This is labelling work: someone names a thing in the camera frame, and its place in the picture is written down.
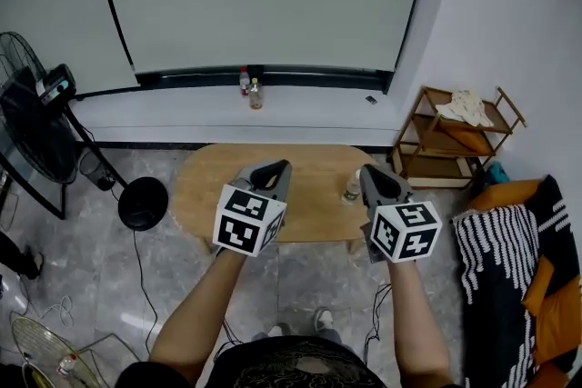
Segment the small electronic device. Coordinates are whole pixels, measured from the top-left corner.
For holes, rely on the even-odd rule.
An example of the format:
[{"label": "small electronic device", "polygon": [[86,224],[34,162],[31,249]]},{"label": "small electronic device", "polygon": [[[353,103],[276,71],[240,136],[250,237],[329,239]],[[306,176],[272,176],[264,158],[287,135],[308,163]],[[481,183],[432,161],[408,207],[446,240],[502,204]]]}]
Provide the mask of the small electronic device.
[{"label": "small electronic device", "polygon": [[76,93],[75,79],[65,64],[60,64],[35,84],[36,94],[43,105],[60,112]]},{"label": "small electronic device", "polygon": [[243,168],[220,194],[213,243],[257,257],[284,224],[290,178],[287,160]]},{"label": "small electronic device", "polygon": [[379,252],[392,262],[431,255],[443,226],[432,203],[411,203],[404,178],[371,164],[362,167],[360,182],[372,222],[363,227],[370,260],[377,262]]}]

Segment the shoe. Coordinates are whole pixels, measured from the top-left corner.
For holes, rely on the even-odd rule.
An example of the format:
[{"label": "shoe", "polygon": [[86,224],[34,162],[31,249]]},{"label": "shoe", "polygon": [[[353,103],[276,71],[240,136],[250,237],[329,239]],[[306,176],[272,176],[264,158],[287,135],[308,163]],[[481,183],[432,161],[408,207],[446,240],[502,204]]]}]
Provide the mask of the shoe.
[{"label": "shoe", "polygon": [[269,333],[267,333],[270,338],[273,338],[274,336],[288,336],[289,334],[291,334],[291,328],[289,328],[289,325],[286,323],[273,325],[269,330]]},{"label": "shoe", "polygon": [[36,270],[38,271],[38,275],[35,276],[34,278],[29,278],[29,280],[36,280],[40,276],[40,273],[43,271],[43,265],[45,265],[45,257],[40,253],[33,254],[33,251],[30,246],[25,247],[25,256],[33,260],[36,266]]},{"label": "shoe", "polygon": [[320,307],[316,310],[313,317],[313,328],[315,333],[320,330],[333,330],[334,329],[334,317],[327,307]]}]

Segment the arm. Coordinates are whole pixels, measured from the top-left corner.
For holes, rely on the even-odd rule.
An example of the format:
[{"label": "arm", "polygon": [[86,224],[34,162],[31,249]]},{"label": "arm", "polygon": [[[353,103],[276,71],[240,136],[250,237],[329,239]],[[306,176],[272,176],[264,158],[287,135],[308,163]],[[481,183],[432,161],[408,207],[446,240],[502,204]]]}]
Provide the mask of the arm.
[{"label": "arm", "polygon": [[404,388],[451,384],[448,351],[428,305],[416,264],[388,261],[394,302],[396,361]]},{"label": "arm", "polygon": [[150,361],[172,367],[194,385],[220,333],[246,256],[223,251],[172,313],[156,339]]}]

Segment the wooden shelf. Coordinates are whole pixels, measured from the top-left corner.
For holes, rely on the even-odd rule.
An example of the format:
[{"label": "wooden shelf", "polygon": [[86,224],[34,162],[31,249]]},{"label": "wooden shelf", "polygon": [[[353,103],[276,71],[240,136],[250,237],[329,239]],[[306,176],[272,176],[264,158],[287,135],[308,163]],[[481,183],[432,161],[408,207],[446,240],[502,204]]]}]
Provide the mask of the wooden shelf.
[{"label": "wooden shelf", "polygon": [[418,140],[422,141],[422,147],[426,153],[458,155],[460,157],[479,157],[493,155],[493,147],[487,141],[488,150],[484,153],[479,153],[459,143],[455,138],[449,136],[444,131],[435,128],[428,131],[434,116],[414,114],[412,115],[412,123],[416,128]]},{"label": "wooden shelf", "polygon": [[[441,91],[440,89],[434,89],[432,87],[425,88],[425,96],[427,101],[430,103],[432,109],[437,113],[437,105],[450,104],[451,96],[453,93],[448,91]],[[501,134],[512,134],[510,126],[507,124],[506,119],[497,110],[495,104],[489,101],[483,101],[485,106],[485,113],[489,120],[493,123],[493,126],[472,126],[469,123],[458,122],[455,120],[449,120],[444,117],[440,117],[440,123],[447,126],[454,126],[458,128],[463,128],[472,131],[488,131],[491,133],[501,133]]]},{"label": "wooden shelf", "polygon": [[[465,122],[448,120],[438,113],[437,105],[449,104],[453,93],[423,86],[392,151],[392,165],[395,173],[407,179],[413,188],[467,187],[484,169],[483,167],[491,160],[491,157],[495,156],[509,135],[513,134],[517,124],[521,122],[524,127],[527,127],[526,119],[503,89],[497,87],[497,92],[499,97],[495,104],[483,101],[485,113],[493,126],[471,126]],[[418,113],[423,99],[428,101],[435,114]],[[516,120],[511,126],[498,110],[499,104],[504,99],[516,115]],[[418,136],[417,143],[402,141],[411,124],[415,127]],[[485,132],[503,135],[495,149],[491,146]],[[483,150],[476,151],[460,141]]]},{"label": "wooden shelf", "polygon": [[464,157],[432,157],[412,153],[418,144],[400,143],[395,150],[394,171],[400,174],[406,167],[406,179],[413,187],[460,188],[465,187],[473,174]]}]

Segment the small bottle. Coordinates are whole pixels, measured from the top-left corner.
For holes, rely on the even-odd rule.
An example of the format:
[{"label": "small bottle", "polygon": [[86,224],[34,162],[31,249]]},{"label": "small bottle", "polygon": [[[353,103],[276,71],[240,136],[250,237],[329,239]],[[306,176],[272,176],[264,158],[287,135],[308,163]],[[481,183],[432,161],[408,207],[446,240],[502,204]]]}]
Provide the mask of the small bottle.
[{"label": "small bottle", "polygon": [[240,83],[240,94],[248,95],[248,86],[251,84],[251,78],[248,76],[246,66],[243,66],[240,69],[240,78],[238,78],[238,82]]},{"label": "small bottle", "polygon": [[68,378],[71,375],[73,369],[75,369],[77,363],[77,358],[73,353],[67,354],[61,362],[58,363],[58,367],[56,367],[56,371],[59,375],[64,378]]},{"label": "small bottle", "polygon": [[253,110],[263,108],[263,86],[256,78],[253,78],[251,86],[248,88],[248,96]]},{"label": "small bottle", "polygon": [[356,170],[346,184],[346,190],[342,194],[342,203],[344,205],[353,204],[355,201],[357,201],[357,198],[360,196],[361,192],[362,187],[360,186],[360,171]]}]

